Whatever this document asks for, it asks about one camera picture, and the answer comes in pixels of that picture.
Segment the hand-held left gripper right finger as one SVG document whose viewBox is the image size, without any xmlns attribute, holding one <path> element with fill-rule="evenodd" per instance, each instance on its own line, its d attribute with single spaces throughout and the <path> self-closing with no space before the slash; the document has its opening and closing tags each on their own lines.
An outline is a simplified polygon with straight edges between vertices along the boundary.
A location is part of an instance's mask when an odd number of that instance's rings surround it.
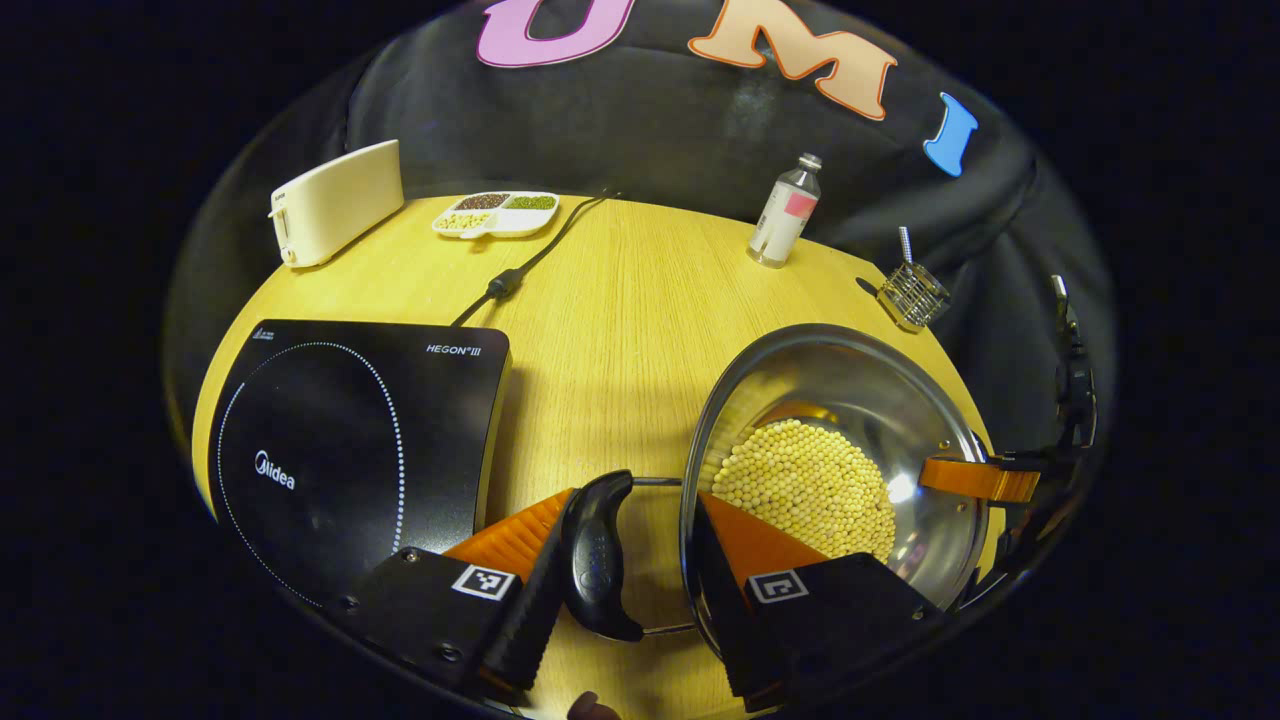
<svg viewBox="0 0 1280 720">
<path fill-rule="evenodd" d="M 869 553 L 829 559 L 708 492 L 695 503 L 708 626 L 750 711 L 832 700 L 899 666 L 945 612 Z"/>
</svg>

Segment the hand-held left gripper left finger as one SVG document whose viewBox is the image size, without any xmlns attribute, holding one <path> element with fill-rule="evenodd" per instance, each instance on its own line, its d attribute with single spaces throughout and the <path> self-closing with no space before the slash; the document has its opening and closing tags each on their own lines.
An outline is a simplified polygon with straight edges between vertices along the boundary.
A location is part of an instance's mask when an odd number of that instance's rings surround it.
<svg viewBox="0 0 1280 720">
<path fill-rule="evenodd" d="M 406 547 L 340 594 L 340 628 L 429 684 L 521 700 L 564 592 L 563 489 L 440 553 Z"/>
</svg>

